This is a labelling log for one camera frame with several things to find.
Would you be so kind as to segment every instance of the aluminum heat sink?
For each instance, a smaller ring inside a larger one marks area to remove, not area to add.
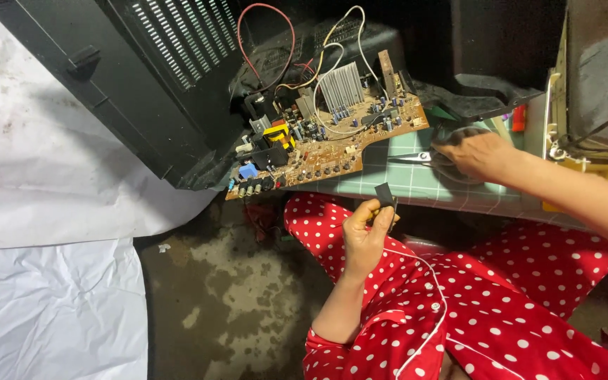
[[[333,112],[341,106],[354,106],[365,100],[360,74],[355,62],[327,73],[320,81],[328,110]]]

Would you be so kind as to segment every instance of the yellow wire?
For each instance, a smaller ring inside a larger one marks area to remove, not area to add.
[[[337,29],[337,26],[346,19],[346,17],[349,16],[349,14],[351,13],[351,11],[353,11],[354,9],[356,9],[356,7],[358,7],[358,5],[355,5],[353,7],[351,7],[349,9],[349,11],[344,15],[344,17],[342,17],[341,20],[337,21],[336,24],[334,24],[334,26],[332,27],[332,29],[330,29],[330,32],[328,33],[328,35],[325,37],[325,40],[323,40],[323,46],[328,44],[328,39],[330,39],[330,36],[333,35],[334,30]],[[297,86],[291,86],[290,84],[279,84],[278,86],[275,87],[274,91],[278,91],[278,88],[280,87],[286,87],[290,90],[296,90],[296,89],[301,89],[302,87],[306,87],[309,84],[313,83],[313,81],[316,80],[316,78],[318,77],[318,74],[320,74],[320,69],[323,67],[323,54],[325,53],[325,49],[323,49],[320,52],[320,61],[318,61],[318,68],[316,69],[316,73],[313,75],[313,78],[311,78],[310,81],[303,83],[303,84],[299,84]]]

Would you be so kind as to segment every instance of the hand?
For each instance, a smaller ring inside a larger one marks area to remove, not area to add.
[[[457,165],[460,172],[484,182],[507,183],[517,172],[515,165],[522,151],[498,134],[481,128],[455,132],[447,142],[433,142],[433,147]]]
[[[367,230],[367,219],[372,212],[379,210],[379,200],[361,203],[358,209],[342,223],[344,244],[346,246],[346,267],[344,276],[365,281],[367,275],[379,263],[384,250],[384,238],[391,227],[393,207],[379,211],[372,229]]]

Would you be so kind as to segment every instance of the sleeve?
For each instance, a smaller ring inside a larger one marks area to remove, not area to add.
[[[309,329],[306,339],[304,379],[339,379],[347,362],[349,350],[344,345],[327,341]]]

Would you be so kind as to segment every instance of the stained floor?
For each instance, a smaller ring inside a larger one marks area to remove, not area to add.
[[[281,198],[264,199],[278,208]],[[195,220],[136,239],[148,292],[151,379],[302,379],[306,332],[332,283],[297,242],[255,242],[242,202],[220,195]],[[501,218],[401,206],[394,234],[453,249],[493,233]],[[278,229],[270,231],[278,236]],[[593,338],[608,327],[608,281],[571,322]]]

